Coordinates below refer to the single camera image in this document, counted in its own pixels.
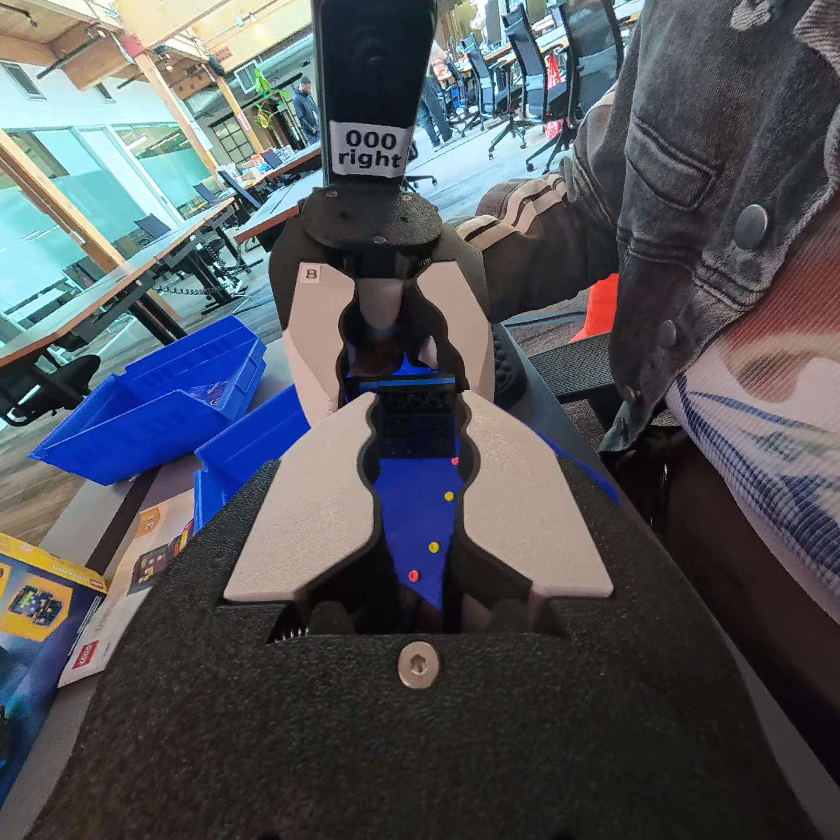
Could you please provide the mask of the group of small round studs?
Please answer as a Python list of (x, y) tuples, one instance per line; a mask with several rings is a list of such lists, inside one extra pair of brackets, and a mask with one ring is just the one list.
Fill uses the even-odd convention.
[(456, 498), (463, 486), (454, 456), (415, 458), (406, 472), (404, 522), (406, 569), (415, 592), (439, 599), (455, 528)]

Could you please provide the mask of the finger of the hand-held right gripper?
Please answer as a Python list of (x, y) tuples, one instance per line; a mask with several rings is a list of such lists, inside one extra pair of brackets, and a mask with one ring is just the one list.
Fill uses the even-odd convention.
[(437, 362), (470, 390), (493, 401), (496, 389), (494, 343), (487, 315), (455, 261), (433, 263), (416, 280), (430, 319)]
[(354, 297), (355, 284), (350, 277), (327, 264), (300, 263), (283, 342), (310, 427), (345, 404), (348, 358), (342, 326)]

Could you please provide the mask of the grey top desk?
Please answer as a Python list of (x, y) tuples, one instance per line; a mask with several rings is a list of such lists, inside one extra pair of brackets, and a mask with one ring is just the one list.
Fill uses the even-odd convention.
[(242, 245), (257, 238), (260, 243), (269, 239), (269, 232), (299, 214), (299, 204), (313, 190), (322, 187), (322, 151), (319, 143), (295, 153), (278, 167), (265, 174), (258, 182), (273, 182), (285, 175), (299, 175), (297, 180), (281, 185), (271, 193), (262, 206), (250, 216), (248, 222), (233, 232), (234, 241)]

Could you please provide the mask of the blue yellow toy box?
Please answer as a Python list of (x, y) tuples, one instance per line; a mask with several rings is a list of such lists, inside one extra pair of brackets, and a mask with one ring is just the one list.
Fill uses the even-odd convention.
[(53, 705), (82, 630), (108, 593), (105, 579), (1, 535), (1, 803)]

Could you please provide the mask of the black office chair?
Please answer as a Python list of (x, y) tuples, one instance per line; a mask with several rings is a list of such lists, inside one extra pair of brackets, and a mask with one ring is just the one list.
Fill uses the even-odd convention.
[(616, 82), (624, 58), (613, 2), (549, 2), (548, 9), (567, 39), (565, 102), (568, 108), (560, 133), (543, 146), (551, 149), (544, 174), (548, 173), (556, 154), (570, 148), (585, 114)]
[(501, 84), (503, 79), (499, 71), (490, 68), (474, 34), (462, 39), (460, 47), (471, 70), (479, 127), (483, 131), (487, 120), (494, 119), (507, 108), (508, 90)]
[(101, 358), (86, 354), (54, 371), (42, 370), (33, 360), (21, 360), (1, 371), (1, 419), (11, 427), (24, 427), (58, 411), (71, 411), (91, 393), (91, 379)]
[(552, 83), (549, 78), (547, 61), (541, 52), (538, 41), (529, 21), (525, 6), (518, 5), (502, 16), (505, 34), (512, 48), (519, 68), (519, 82), (512, 82), (508, 87), (507, 104), (508, 122), (506, 128), (494, 139), (488, 149), (488, 158), (492, 160), (494, 152), (505, 136), (511, 135), (521, 140), (521, 147), (526, 147), (527, 129), (549, 123), (559, 123), (560, 131), (552, 140), (547, 141), (526, 160), (529, 172), (533, 170), (532, 160), (547, 149), (552, 153), (546, 167), (562, 142), (568, 143), (571, 123), (569, 120), (570, 96), (564, 80)]

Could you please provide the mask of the orange object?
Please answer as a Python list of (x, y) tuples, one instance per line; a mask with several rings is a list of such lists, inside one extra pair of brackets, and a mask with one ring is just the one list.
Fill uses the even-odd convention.
[(616, 314), (618, 280), (618, 274), (614, 273), (590, 288), (584, 326), (570, 339), (570, 343), (588, 340), (612, 330)]

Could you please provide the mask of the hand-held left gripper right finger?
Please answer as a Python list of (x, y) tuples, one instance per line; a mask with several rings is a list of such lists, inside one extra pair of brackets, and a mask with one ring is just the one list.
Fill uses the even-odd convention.
[(457, 584), (477, 600), (607, 598), (613, 582), (557, 453), (472, 391), (458, 397)]

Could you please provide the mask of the black and blue brick plate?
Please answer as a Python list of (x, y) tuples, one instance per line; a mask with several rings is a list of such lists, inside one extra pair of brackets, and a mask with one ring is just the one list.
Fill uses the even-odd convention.
[(378, 397), (377, 445), (384, 459), (456, 457), (456, 382), (440, 373), (356, 377), (351, 393)]

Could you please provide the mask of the long wooden desk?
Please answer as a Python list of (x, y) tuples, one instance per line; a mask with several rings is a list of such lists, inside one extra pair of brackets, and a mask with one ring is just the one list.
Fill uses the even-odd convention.
[(131, 313), (163, 345), (184, 338), (186, 331), (161, 304), (151, 299), (153, 269), (172, 253), (176, 253), (179, 261), (193, 258), (196, 246), (188, 240), (233, 204), (234, 198), (229, 196), (210, 205), (6, 343), (1, 349), (2, 368), (19, 361), (37, 363), (38, 358), (49, 357), (49, 348), (73, 332), (89, 342), (125, 312)]

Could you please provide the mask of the person's leg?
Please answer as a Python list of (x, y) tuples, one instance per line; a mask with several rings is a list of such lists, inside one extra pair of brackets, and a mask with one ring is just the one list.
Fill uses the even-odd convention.
[(839, 630), (767, 548), (686, 432), (663, 447), (657, 534), (814, 749), (838, 749)]

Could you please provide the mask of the white instruction booklet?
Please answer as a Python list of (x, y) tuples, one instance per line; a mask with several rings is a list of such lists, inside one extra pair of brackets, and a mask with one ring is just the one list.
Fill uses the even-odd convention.
[(194, 533), (194, 491), (140, 512), (138, 528), (111, 579), (108, 595), (84, 627), (58, 687), (101, 673), (135, 614)]

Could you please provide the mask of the blue plastic bin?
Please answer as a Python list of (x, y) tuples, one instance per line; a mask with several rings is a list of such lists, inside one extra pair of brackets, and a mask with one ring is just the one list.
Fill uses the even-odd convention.
[(271, 460), (266, 515), (247, 538), (225, 597), (314, 602), (382, 536), (399, 582), (444, 605), (456, 584), (492, 608), (504, 599), (607, 598), (613, 582), (560, 458), (545, 436), (473, 392), (430, 377), (368, 390), (310, 427), (294, 386), (201, 446), (196, 528)]
[(265, 353), (221, 318), (109, 375), (29, 457), (106, 487), (191, 454), (246, 414)]

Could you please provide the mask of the black honeycomb pad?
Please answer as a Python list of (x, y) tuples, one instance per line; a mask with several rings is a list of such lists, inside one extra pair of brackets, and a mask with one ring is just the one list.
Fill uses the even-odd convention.
[(510, 410), (525, 395), (528, 376), (519, 355), (517, 344), (507, 329), (490, 325), (495, 364), (495, 394), (493, 402), (503, 410)]

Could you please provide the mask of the hanging green plant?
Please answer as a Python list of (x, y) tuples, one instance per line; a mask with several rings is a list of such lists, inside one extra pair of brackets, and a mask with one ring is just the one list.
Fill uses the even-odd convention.
[(260, 127), (268, 130), (273, 116), (288, 110), (287, 95), (274, 86), (263, 71), (256, 67), (254, 70), (255, 90), (257, 92), (257, 121)]

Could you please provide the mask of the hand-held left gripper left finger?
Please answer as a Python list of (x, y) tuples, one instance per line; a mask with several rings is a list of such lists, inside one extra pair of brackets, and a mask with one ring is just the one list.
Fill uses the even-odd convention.
[(378, 468), (378, 403), (377, 394), (363, 393), (282, 456), (227, 581), (226, 602), (309, 602), (373, 549), (382, 515), (365, 458)]

